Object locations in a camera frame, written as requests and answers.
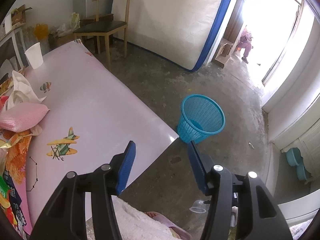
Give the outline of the white metal side table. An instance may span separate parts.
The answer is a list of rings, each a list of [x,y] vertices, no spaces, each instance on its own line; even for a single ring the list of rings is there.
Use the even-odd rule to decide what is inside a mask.
[[[23,36],[24,26],[25,26],[25,23],[20,25],[15,25],[15,27],[11,29],[11,31],[9,31],[3,37],[1,37],[1,47],[5,45],[5,43],[8,42],[9,40],[13,45],[13,49],[14,49],[14,53],[17,61],[17,67],[15,68],[16,71],[24,67],[24,63],[19,50],[19,48],[22,47],[23,52],[25,53],[26,51],[26,46],[25,46],[25,41]]]

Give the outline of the green potato chip bag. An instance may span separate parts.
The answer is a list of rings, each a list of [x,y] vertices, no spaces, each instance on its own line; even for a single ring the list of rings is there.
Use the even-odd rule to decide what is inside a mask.
[[[14,227],[15,230],[17,230],[18,229],[17,220],[14,216],[14,213],[12,211],[11,204],[9,201],[10,188],[2,177],[0,178],[0,191],[1,191],[1,196],[0,196],[1,210],[4,212],[10,224]]]

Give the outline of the pink patterned bag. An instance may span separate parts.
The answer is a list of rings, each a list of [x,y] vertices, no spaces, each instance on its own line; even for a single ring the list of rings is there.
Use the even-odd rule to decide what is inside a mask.
[[[12,132],[23,132],[36,126],[49,109],[41,103],[22,102],[1,113],[1,128]]]

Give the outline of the blue plastic waste basket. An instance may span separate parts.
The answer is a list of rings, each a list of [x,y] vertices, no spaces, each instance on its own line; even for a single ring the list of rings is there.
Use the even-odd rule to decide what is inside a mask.
[[[220,133],[226,124],[222,108],[211,98],[201,94],[186,96],[181,103],[177,133],[186,144]]]

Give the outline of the white paper cup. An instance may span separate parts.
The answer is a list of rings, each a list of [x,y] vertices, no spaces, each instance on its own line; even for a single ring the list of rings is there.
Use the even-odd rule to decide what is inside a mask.
[[[25,52],[25,56],[33,69],[39,68],[43,64],[43,56],[40,42],[29,47]]]

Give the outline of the white mattress blue edge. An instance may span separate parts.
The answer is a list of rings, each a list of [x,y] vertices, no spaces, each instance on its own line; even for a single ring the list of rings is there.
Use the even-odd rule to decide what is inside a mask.
[[[127,40],[194,72],[232,0],[130,0]]]

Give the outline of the orange pink chip bag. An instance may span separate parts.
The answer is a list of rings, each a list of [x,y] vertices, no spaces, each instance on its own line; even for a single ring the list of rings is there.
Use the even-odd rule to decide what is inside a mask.
[[[17,185],[25,183],[25,166],[32,137],[42,132],[40,125],[15,133],[1,128],[1,176],[10,176]]]

